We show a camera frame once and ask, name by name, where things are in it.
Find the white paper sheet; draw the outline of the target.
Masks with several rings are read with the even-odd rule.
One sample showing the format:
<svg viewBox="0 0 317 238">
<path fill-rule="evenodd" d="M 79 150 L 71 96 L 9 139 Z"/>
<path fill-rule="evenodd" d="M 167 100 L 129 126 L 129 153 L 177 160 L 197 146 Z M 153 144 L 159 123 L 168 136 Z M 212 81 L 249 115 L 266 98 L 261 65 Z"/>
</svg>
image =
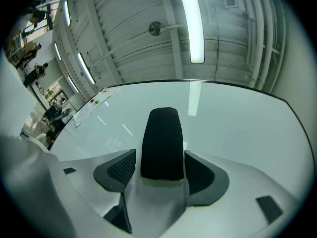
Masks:
<svg viewBox="0 0 317 238">
<path fill-rule="evenodd" d="M 91 114 L 96 108 L 103 104 L 109 97 L 114 95 L 118 90 L 118 86 L 105 89 L 107 89 L 107 92 L 104 93 L 103 89 L 92 98 L 94 99 L 93 102 L 89 100 L 77 113 L 73 115 L 76 127 L 78 127 L 89 116 L 89 114 Z"/>
</svg>

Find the black-framed whiteboard on stand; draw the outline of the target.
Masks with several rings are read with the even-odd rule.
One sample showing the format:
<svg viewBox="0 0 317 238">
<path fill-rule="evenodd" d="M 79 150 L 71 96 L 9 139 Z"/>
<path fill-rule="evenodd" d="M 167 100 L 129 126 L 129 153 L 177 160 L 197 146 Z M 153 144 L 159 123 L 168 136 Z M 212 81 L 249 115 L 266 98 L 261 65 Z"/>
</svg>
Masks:
<svg viewBox="0 0 317 238">
<path fill-rule="evenodd" d="M 51 147 L 60 161 L 138 149 L 150 111 L 172 107 L 183 131 L 181 145 L 257 168 L 303 200 L 314 182 L 313 151 L 288 103 L 232 85 L 151 82 L 108 90 L 80 124 L 71 119 Z"/>
</svg>

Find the round metal ceiling disc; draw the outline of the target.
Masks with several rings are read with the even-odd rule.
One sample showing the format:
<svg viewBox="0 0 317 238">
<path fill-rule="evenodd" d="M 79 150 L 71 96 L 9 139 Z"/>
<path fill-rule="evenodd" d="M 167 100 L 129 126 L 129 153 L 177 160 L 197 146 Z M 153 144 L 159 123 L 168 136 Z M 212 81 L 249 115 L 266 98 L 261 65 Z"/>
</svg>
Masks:
<svg viewBox="0 0 317 238">
<path fill-rule="evenodd" d="M 152 22 L 148 27 L 148 32 L 152 36 L 159 36 L 162 33 L 162 31 L 163 31 L 163 25 L 158 21 Z"/>
</svg>

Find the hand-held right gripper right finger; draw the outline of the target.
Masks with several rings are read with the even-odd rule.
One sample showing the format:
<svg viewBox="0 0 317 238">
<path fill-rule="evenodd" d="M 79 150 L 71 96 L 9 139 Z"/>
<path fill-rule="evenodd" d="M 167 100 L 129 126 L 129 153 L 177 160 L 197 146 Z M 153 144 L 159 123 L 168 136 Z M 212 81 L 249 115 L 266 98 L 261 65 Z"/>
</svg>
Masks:
<svg viewBox="0 0 317 238">
<path fill-rule="evenodd" d="M 186 210 L 173 238 L 275 238 L 304 198 L 300 169 L 249 154 L 185 151 Z"/>
</svg>

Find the white ceiling pipe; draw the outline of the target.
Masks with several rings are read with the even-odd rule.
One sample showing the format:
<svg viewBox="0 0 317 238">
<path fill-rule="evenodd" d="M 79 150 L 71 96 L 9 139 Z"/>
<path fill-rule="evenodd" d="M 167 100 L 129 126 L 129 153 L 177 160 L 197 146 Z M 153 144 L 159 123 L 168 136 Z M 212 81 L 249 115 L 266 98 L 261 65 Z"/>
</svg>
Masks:
<svg viewBox="0 0 317 238">
<path fill-rule="evenodd" d="M 260 72 L 260 64 L 263 53 L 263 44 L 264 44 L 264 16 L 262 7 L 259 5 L 255 9 L 256 17 L 257 17 L 257 42 L 255 49 L 255 58 L 253 64 L 253 71 L 250 77 L 249 88 L 254 88 L 259 72 Z"/>
<path fill-rule="evenodd" d="M 266 46 L 265 46 L 265 56 L 264 65 L 260 77 L 261 90 L 263 90 L 268 71 L 269 64 L 273 52 L 273 42 L 274 42 L 274 16 L 273 10 L 271 8 L 266 12 L 266 22 L 267 22 L 267 35 L 266 35 Z"/>
</svg>

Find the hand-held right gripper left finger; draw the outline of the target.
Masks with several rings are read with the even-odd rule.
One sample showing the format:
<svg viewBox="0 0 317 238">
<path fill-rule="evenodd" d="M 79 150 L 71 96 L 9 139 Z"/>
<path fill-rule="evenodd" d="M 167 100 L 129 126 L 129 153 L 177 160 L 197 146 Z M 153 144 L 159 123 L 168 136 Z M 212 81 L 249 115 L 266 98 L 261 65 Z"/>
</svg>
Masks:
<svg viewBox="0 0 317 238">
<path fill-rule="evenodd" d="M 132 232 L 125 190 L 136 169 L 135 149 L 61 164 L 75 190 L 98 215 Z"/>
</svg>

